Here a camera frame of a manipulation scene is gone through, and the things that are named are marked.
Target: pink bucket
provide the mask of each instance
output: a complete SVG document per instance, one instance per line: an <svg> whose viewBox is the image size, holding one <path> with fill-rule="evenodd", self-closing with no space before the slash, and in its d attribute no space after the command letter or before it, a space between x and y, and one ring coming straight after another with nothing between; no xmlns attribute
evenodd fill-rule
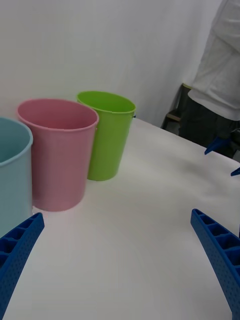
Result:
<svg viewBox="0 0 240 320"><path fill-rule="evenodd" d="M84 196L98 114L73 101L35 99L21 103L17 116L33 134L33 205L74 207Z"/></svg>

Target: plastic bucket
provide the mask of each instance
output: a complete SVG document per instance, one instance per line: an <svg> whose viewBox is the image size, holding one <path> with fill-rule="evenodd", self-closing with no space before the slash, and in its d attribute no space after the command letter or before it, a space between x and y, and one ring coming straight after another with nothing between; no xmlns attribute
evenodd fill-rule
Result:
<svg viewBox="0 0 240 320"><path fill-rule="evenodd" d="M0 238L32 215L31 130L0 117Z"/></svg>
<svg viewBox="0 0 240 320"><path fill-rule="evenodd" d="M84 196L98 114L61 99L25 101L18 118L32 131L32 202L63 211Z"/></svg>
<svg viewBox="0 0 240 320"><path fill-rule="evenodd" d="M99 115L87 178L110 179L118 172L136 107L122 96L101 91L80 92L77 101Z"/></svg>

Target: white table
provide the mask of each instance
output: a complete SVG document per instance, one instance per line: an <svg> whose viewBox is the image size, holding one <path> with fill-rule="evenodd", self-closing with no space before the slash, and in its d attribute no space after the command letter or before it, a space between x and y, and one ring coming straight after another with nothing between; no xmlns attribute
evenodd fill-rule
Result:
<svg viewBox="0 0 240 320"><path fill-rule="evenodd" d="M238 234L239 163L134 119L118 175L45 229L4 320L230 320L191 224L198 208Z"/></svg>

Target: white t-shirt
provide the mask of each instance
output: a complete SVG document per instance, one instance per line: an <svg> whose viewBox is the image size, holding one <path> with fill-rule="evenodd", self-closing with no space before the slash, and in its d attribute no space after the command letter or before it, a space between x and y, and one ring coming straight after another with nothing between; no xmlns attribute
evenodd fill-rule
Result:
<svg viewBox="0 0 240 320"><path fill-rule="evenodd" d="M240 0L221 3L192 87L192 100L240 120Z"/></svg>

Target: white wall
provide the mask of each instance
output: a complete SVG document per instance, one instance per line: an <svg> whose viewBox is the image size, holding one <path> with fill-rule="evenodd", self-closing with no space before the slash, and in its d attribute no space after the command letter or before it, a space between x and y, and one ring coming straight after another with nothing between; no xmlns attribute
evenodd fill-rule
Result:
<svg viewBox="0 0 240 320"><path fill-rule="evenodd" d="M0 2L0 115L29 98L81 90L128 97L160 126L190 82L221 0Z"/></svg>

